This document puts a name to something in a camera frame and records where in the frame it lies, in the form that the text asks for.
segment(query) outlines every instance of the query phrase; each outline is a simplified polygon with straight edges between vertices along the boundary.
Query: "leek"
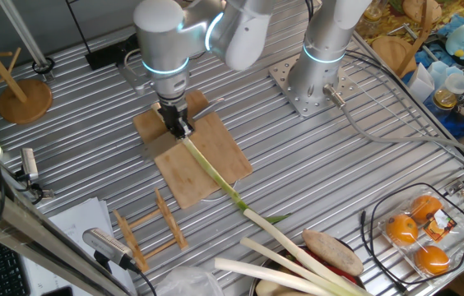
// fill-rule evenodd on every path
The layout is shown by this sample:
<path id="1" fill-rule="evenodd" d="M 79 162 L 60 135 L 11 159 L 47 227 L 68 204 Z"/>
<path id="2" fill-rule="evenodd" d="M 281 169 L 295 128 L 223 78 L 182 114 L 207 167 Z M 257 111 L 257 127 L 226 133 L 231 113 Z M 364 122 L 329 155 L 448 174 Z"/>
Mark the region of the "leek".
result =
<path id="1" fill-rule="evenodd" d="M 288 275 L 285 272 L 275 271 L 266 267 L 255 266 L 248 263 L 232 261 L 223 258 L 216 258 L 214 261 L 215 268 L 223 271 L 233 271 L 242 275 L 249 275 L 262 280 L 284 285 L 298 291 L 309 293 L 317 296 L 333 296 L 331 292 L 318 287 L 308 280 L 301 279 L 294 275 Z"/>
<path id="2" fill-rule="evenodd" d="M 193 144 L 192 140 L 188 138 L 187 136 L 182 139 L 182 142 L 184 146 L 190 151 L 190 154 L 193 156 L 193 158 L 196 159 L 196 161 L 201 165 L 202 169 L 205 170 L 205 172 L 223 189 L 231 198 L 232 201 L 239 207 L 241 212 L 244 212 L 247 209 L 250 209 L 247 204 L 241 199 L 239 196 L 239 193 L 235 191 L 224 179 L 217 173 L 217 170 L 214 169 L 214 167 L 210 164 L 208 160 L 206 160 L 205 156 L 199 151 L 199 149 Z M 279 222 L 285 218 L 287 218 L 290 215 L 283 215 L 283 216 L 274 216 L 274 217 L 268 217 L 266 220 L 274 224 L 276 222 Z"/>
<path id="3" fill-rule="evenodd" d="M 290 255 L 296 257 L 296 259 L 301 262 L 307 269 L 313 273 L 320 275 L 325 280 L 331 281 L 333 284 L 339 285 L 341 288 L 346 290 L 346 294 L 349 295 L 370 295 L 367 291 L 360 289 L 355 284 L 350 283 L 347 280 L 344 280 L 341 276 L 335 274 L 328 268 L 326 268 L 322 263 L 316 261 L 312 258 L 306 251 L 302 250 L 300 247 L 296 246 L 289 238 L 287 238 L 280 230 L 276 227 L 267 223 L 260 215 L 256 214 L 253 210 L 245 210 L 243 212 L 250 220 L 259 225 L 261 228 L 265 229 L 273 238 L 276 239 Z"/>
<path id="4" fill-rule="evenodd" d="M 286 267 L 288 270 L 293 271 L 297 275 L 301 275 L 306 280 L 310 280 L 313 284 L 317 285 L 320 288 L 323 288 L 335 295 L 345 296 L 347 295 L 347 291 L 337 284 L 333 284 L 332 282 L 325 280 L 319 275 L 314 274 L 311 271 L 306 270 L 302 266 L 297 265 L 296 263 L 292 262 L 291 260 L 283 257 L 282 255 L 273 252 L 272 250 L 262 246 L 259 243 L 254 242 L 250 238 L 241 238 L 242 245 L 245 247 L 251 248 L 254 251 L 262 254 L 263 256 L 272 259 L 274 262 L 280 264 L 283 267 Z"/>

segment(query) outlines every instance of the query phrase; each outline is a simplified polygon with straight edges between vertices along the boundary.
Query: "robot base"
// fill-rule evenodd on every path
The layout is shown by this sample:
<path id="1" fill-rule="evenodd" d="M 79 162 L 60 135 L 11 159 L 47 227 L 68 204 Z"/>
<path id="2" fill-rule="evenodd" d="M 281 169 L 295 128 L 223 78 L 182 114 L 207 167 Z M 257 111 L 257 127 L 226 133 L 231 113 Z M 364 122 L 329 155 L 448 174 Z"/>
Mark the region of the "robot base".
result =
<path id="1" fill-rule="evenodd" d="M 283 94 L 289 99 L 290 103 L 294 105 L 296 111 L 303 116 L 308 117 L 320 113 L 325 109 L 331 108 L 334 103 L 330 102 L 328 98 L 314 98 L 314 97 L 300 97 L 289 86 L 288 75 L 290 69 L 298 61 L 299 54 L 287 58 L 281 62 L 275 63 L 269 67 L 269 74 L 274 78 L 277 85 L 283 91 Z M 344 98 L 351 97 L 357 92 L 357 85 L 347 78 L 346 72 L 340 67 L 338 70 L 338 87 L 336 90 Z"/>

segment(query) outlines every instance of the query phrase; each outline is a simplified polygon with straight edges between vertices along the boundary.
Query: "blue led ring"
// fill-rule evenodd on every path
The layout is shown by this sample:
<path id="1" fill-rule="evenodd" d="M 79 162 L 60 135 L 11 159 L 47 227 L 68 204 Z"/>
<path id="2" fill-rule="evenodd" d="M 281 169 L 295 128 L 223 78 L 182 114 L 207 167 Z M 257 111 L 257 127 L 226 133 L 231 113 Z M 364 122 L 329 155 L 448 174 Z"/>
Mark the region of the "blue led ring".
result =
<path id="1" fill-rule="evenodd" d="M 206 30 L 205 47 L 207 51 L 210 51 L 210 34 L 212 33 L 212 30 L 214 30 L 217 23 L 221 20 L 222 17 L 223 17 L 223 12 L 216 16 L 216 18 L 208 26 L 208 30 Z"/>
<path id="2" fill-rule="evenodd" d="M 318 58 L 315 58 L 313 57 L 308 51 L 307 51 L 307 48 L 305 48 L 305 44 L 304 44 L 304 51 L 305 53 L 309 56 L 309 58 L 311 58 L 312 60 L 314 60 L 315 62 L 323 62 L 323 63 L 330 63 L 330 62 L 338 62 L 340 61 L 345 55 L 346 53 L 342 54 L 341 57 L 335 59 L 335 60 L 332 60 L 332 61 L 323 61 L 321 59 L 318 59 Z"/>
<path id="3" fill-rule="evenodd" d="M 168 75 L 168 74 L 174 74 L 176 72 L 179 72 L 179 71 L 183 70 L 186 67 L 186 65 L 188 65 L 189 60 L 190 60 L 190 58 L 186 58 L 186 61 L 184 62 L 184 64 L 181 67 L 178 67 L 177 69 L 170 70 L 170 71 L 160 71 L 160 70 L 152 69 L 150 66 L 146 65 L 146 63 L 144 61 L 142 61 L 142 65 L 144 65 L 144 67 L 146 69 L 148 69 L 148 71 L 150 71 L 150 72 L 154 72 L 156 74 Z"/>

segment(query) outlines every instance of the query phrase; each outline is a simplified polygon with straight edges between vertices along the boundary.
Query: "paper sheet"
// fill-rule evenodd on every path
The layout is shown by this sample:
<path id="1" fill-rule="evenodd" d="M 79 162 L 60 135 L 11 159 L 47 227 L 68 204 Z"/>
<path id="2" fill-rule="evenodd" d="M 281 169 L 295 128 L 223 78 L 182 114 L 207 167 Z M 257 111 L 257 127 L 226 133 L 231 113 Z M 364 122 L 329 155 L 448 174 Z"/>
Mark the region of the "paper sheet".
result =
<path id="1" fill-rule="evenodd" d="M 97 198 L 91 198 L 90 200 L 78 206 L 74 206 L 69 210 L 65 210 L 64 212 L 49 219 L 92 257 L 95 250 L 82 240 L 82 234 L 84 231 L 98 227 L 108 234 L 113 235 L 114 233 L 111 228 L 106 202 L 99 201 Z M 67 286 L 72 287 L 73 296 L 89 295 L 86 291 L 71 285 L 68 281 L 55 275 L 53 272 L 46 270 L 33 261 L 25 257 L 22 257 L 22 260 L 28 276 L 32 296 L 40 296 L 41 294 Z M 137 295 L 132 278 L 128 272 L 115 265 L 113 262 L 109 263 L 109 267 L 111 268 L 114 277 L 126 286 L 133 295 Z"/>

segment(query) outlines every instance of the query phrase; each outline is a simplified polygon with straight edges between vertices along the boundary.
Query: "wooden cutting board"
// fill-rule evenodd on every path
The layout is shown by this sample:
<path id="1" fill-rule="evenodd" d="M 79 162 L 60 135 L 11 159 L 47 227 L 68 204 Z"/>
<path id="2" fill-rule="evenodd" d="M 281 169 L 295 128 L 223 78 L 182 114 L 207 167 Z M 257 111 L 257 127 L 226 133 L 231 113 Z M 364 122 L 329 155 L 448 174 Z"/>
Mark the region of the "wooden cutting board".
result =
<path id="1" fill-rule="evenodd" d="M 188 117 L 208 105 L 205 95 L 195 90 L 187 95 Z M 133 118 L 133 124 L 179 206 L 186 209 L 220 189 L 182 143 L 176 143 L 154 110 Z M 191 123 L 193 144 L 228 183 L 250 175 L 252 165 L 215 112 Z"/>

